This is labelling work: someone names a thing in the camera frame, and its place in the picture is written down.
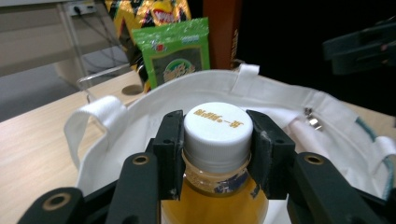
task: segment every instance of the orange liquid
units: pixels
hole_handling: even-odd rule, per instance
[[[166,224],[262,224],[268,209],[268,200],[260,192],[253,199],[256,183],[250,177],[239,191],[228,196],[204,195],[184,179],[180,201],[162,201]]]

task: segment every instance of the cable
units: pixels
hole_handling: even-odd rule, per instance
[[[126,62],[122,62],[122,61],[119,61],[119,60],[116,60],[116,59],[115,59],[114,51],[113,51],[113,46],[118,47],[120,50],[122,50],[122,52],[123,52],[123,49],[122,49],[121,46],[117,43],[118,41],[115,40],[115,39],[113,38],[113,36],[111,35],[111,33],[108,31],[108,29],[107,29],[107,27],[106,27],[104,21],[102,20],[102,18],[101,18],[97,13],[95,13],[96,17],[99,19],[99,21],[101,22],[101,24],[102,24],[102,26],[103,26],[103,28],[104,28],[104,30],[105,30],[105,33],[104,33],[104,34],[103,34],[102,32],[100,32],[98,29],[96,29],[95,27],[93,27],[89,22],[87,22],[87,21],[85,20],[85,18],[84,18],[84,17],[82,16],[82,14],[81,14],[81,10],[79,9],[79,7],[74,7],[73,9],[74,9],[75,12],[78,14],[78,17],[79,17],[88,27],[90,27],[91,29],[93,29],[93,30],[94,30],[97,34],[99,34],[99,36],[101,36],[103,39],[107,40],[107,42],[108,42],[108,44],[109,44],[111,56],[105,54],[102,50],[100,50],[100,52],[101,52],[103,55],[107,56],[107,58],[109,58],[109,59],[112,60],[112,62],[113,62],[113,67],[116,67],[116,66],[117,66],[116,61],[119,62],[119,63],[126,63]],[[91,61],[89,61],[88,59],[86,59],[85,57],[83,57],[83,59],[84,59],[84,61],[85,61],[87,64],[89,64],[90,66],[92,66],[92,67],[94,67],[94,68],[97,68],[97,69],[106,69],[106,70],[107,70],[107,69],[110,69],[110,68],[111,68],[111,67],[98,66],[98,65],[92,63]]]

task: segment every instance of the green snack bag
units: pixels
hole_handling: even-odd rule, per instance
[[[166,81],[210,69],[208,19],[132,30],[148,74],[145,92]]]

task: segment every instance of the snack package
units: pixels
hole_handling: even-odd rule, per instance
[[[147,72],[144,91],[189,73],[210,69],[208,19],[133,30]]]
[[[130,65],[141,58],[132,30],[191,20],[187,0],[105,0]]]

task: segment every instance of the floor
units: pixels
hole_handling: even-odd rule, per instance
[[[90,74],[128,63],[124,52],[117,47],[84,55],[83,60]],[[96,79],[95,84],[113,77]],[[0,122],[78,91],[57,75],[53,64],[0,77]]]

